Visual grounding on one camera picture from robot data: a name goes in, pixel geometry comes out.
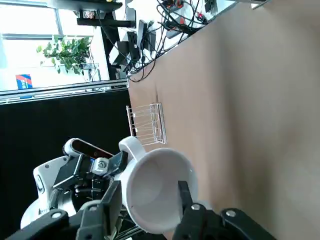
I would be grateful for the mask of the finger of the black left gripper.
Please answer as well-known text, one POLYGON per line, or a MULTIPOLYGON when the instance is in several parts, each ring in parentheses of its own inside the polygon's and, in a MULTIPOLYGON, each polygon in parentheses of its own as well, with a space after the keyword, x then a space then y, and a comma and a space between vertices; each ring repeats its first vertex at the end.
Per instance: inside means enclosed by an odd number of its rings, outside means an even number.
POLYGON ((128 153, 121 151, 111 158, 99 157, 94 160, 92 173, 101 177, 114 177, 122 173, 128 164, 128 153))

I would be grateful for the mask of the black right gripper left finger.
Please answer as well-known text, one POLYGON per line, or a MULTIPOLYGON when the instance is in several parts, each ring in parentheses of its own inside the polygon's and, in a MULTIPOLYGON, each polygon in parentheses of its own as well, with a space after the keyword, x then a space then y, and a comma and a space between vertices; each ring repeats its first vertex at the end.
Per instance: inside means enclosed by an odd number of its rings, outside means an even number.
POLYGON ((122 208, 122 184, 115 180, 99 203, 75 215, 52 209, 9 238, 11 240, 105 240, 112 235, 122 208))

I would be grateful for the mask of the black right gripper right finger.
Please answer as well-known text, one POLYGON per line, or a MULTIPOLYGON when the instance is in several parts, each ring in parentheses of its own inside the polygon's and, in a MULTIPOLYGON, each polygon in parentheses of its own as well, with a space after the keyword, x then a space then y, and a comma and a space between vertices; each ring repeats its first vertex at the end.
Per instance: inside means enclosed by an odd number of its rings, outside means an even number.
POLYGON ((174 240, 274 240, 275 237, 238 208, 225 208, 219 214, 194 202, 186 181, 178 181, 182 218, 174 240))

